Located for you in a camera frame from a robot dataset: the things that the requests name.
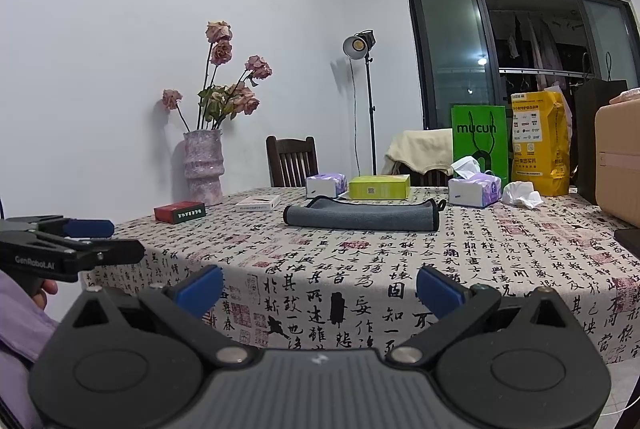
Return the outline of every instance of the floor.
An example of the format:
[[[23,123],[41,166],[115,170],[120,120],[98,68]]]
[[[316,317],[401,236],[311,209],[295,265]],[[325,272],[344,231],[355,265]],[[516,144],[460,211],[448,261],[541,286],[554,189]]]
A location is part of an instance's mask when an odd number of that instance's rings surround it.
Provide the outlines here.
[[[603,413],[613,413],[626,407],[631,392],[640,376],[640,359],[629,359],[618,364],[609,364],[611,374],[611,394]],[[618,423],[620,414],[601,416],[595,429],[613,429]]]

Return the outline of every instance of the purple tissue box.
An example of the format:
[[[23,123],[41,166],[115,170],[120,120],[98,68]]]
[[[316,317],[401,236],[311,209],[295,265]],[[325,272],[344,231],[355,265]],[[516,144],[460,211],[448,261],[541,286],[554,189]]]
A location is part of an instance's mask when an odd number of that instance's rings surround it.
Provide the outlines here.
[[[449,180],[450,205],[467,207],[486,207],[502,198],[500,177],[478,173],[471,178],[452,178]]]
[[[306,178],[306,197],[337,198],[347,190],[347,178],[340,173],[324,173]]]

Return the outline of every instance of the tablecloth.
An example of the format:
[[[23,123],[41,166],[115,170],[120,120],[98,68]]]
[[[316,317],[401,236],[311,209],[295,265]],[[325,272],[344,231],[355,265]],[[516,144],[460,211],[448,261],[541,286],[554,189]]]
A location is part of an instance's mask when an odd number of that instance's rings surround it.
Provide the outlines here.
[[[242,198],[279,194],[273,212],[234,210]],[[413,188],[408,202],[446,199],[446,189]],[[204,321],[236,341],[274,348],[379,348],[383,353],[436,319],[415,294],[415,277],[434,265],[464,285],[490,284],[504,296],[556,288],[605,362],[640,351],[640,261],[612,235],[628,227],[577,194],[545,198],[536,210],[494,204],[447,206],[440,230],[354,232],[284,224],[300,188],[237,194],[207,216],[169,225],[128,221],[118,237],[145,246],[140,265],[96,268],[88,284],[130,293],[175,284],[203,265],[223,269],[223,297]]]

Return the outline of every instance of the red box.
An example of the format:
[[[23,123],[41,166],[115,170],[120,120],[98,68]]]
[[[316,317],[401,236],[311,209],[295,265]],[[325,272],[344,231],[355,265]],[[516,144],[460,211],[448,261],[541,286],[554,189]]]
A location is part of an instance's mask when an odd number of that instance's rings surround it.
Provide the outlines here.
[[[204,203],[201,202],[177,202],[154,208],[157,221],[165,223],[182,223],[188,219],[204,218],[207,215]]]

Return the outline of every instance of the person's hand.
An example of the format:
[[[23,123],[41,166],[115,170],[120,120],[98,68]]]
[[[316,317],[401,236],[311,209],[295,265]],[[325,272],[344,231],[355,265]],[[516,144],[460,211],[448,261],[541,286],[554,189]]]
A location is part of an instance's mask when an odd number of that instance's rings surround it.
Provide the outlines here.
[[[42,282],[42,288],[39,292],[32,297],[33,302],[37,304],[38,308],[44,310],[47,305],[47,294],[55,295],[58,293],[58,283],[52,279],[45,279]]]

